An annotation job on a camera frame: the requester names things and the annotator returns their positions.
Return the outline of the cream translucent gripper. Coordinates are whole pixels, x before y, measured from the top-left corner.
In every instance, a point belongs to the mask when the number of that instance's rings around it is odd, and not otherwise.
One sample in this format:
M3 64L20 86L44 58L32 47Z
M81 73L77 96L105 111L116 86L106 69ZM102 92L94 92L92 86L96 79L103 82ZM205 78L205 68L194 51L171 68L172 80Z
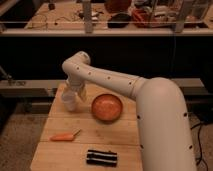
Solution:
M67 89L75 94L78 95L78 97L82 100L85 101L87 99L86 95L86 87L84 83L80 84L71 84L69 82L66 83Z

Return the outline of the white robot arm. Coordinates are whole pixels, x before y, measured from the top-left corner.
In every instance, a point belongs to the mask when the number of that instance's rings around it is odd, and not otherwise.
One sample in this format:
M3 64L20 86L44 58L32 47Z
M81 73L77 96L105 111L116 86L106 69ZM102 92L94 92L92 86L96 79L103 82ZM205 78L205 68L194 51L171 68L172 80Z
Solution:
M136 102L143 171L197 171L186 101L175 82L92 67L84 51L66 59L62 69L79 96L89 81Z

